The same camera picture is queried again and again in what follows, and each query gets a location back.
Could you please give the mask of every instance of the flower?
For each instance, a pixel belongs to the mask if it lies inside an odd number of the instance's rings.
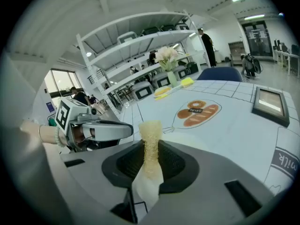
[[[155,62],[166,63],[167,61],[174,61],[177,57],[177,51],[172,47],[162,47],[155,53]]]

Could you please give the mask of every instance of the yellow sponge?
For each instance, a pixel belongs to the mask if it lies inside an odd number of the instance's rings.
[[[181,84],[181,86],[186,88],[187,86],[192,85],[193,83],[194,83],[194,80],[191,79],[190,77],[187,77],[185,79],[182,79],[180,84]]]
[[[155,90],[154,96],[157,97],[157,96],[159,96],[159,95],[161,95],[161,94],[164,94],[165,92],[167,92],[167,91],[169,91],[169,90],[171,90],[170,87],[168,87],[168,86],[163,86],[163,87],[158,88],[158,89]]]

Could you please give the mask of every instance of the cable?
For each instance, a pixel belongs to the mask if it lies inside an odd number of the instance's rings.
[[[77,144],[80,144],[80,143],[84,142],[85,140],[87,140],[87,139],[89,139],[91,137],[93,137],[93,136],[86,137],[85,139],[83,139],[82,141],[78,142]]]

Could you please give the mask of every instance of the glass door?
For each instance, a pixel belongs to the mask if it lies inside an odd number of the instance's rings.
[[[242,25],[253,56],[272,56],[272,47],[266,23],[253,22]]]

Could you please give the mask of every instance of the wrist strap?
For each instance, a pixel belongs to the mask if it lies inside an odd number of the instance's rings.
[[[39,139],[41,140],[41,142],[43,143],[44,141],[43,141],[43,139],[42,139],[42,137],[41,137],[41,127],[42,127],[42,125],[39,125],[39,127],[38,127],[38,137],[39,137]]]
[[[56,132],[55,132],[55,142],[60,146],[60,147],[65,147],[64,144],[61,143],[60,141],[60,128],[56,127]]]

